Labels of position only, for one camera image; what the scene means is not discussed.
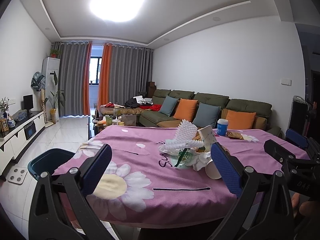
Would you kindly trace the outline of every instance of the monitor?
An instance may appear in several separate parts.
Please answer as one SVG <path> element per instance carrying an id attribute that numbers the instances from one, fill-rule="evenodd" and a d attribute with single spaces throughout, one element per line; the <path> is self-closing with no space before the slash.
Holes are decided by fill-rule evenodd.
<path id="1" fill-rule="evenodd" d="M 27 109 L 28 114 L 31 114 L 31 112 L 29 110 L 33 108 L 33 96 L 32 95 L 23 96 L 23 106 L 24 106 L 24 109 Z"/>

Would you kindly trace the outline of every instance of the pink tablecloth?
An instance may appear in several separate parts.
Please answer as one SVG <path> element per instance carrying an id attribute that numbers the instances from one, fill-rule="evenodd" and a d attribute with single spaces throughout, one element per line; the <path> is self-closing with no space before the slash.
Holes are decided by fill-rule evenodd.
<path id="1" fill-rule="evenodd" d="M 170 157 L 159 153 L 158 142 L 172 139 L 175 128 L 109 126 L 84 143 L 75 157 L 55 174 L 80 167 L 103 143 L 112 148 L 112 161 L 95 192 L 87 200 L 100 220 L 142 228 L 172 228 L 215 220 L 225 216 L 236 200 L 222 179 L 207 177 L 204 168 L 178 169 Z M 244 130 L 246 140 L 217 137 L 244 166 L 272 174 L 281 165 L 263 150 L 272 139 L 296 155 L 306 152 L 262 130 Z"/>

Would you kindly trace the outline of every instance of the light switch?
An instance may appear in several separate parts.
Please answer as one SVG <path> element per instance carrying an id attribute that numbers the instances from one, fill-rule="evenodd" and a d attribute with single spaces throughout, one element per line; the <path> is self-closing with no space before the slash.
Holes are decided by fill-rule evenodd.
<path id="1" fill-rule="evenodd" d="M 282 78 L 281 79 L 281 84 L 286 85 L 286 86 L 291 86 L 291 79 L 289 78 Z"/>
<path id="2" fill-rule="evenodd" d="M 11 98 L 11 99 L 9 99 L 8 103 L 9 103 L 9 105 L 13 105 L 13 104 L 16 103 L 16 99 L 15 98 Z"/>

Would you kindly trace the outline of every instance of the window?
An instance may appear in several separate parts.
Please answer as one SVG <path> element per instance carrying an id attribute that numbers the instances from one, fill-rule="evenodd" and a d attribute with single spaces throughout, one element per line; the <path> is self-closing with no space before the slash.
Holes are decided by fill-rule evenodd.
<path id="1" fill-rule="evenodd" d="M 89 84 L 99 85 L 102 57 L 91 57 L 89 65 Z"/>

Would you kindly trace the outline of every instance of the blue bin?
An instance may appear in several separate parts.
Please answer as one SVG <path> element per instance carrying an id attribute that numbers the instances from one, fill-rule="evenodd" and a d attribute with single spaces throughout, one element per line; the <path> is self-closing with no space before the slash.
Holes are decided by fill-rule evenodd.
<path id="1" fill-rule="evenodd" d="M 69 152 L 62 149 L 50 149 L 38 157 L 34 158 L 28 164 L 28 171 L 36 180 L 38 180 L 40 174 L 47 171 L 50 175 L 62 164 L 70 160 L 73 152 Z"/>

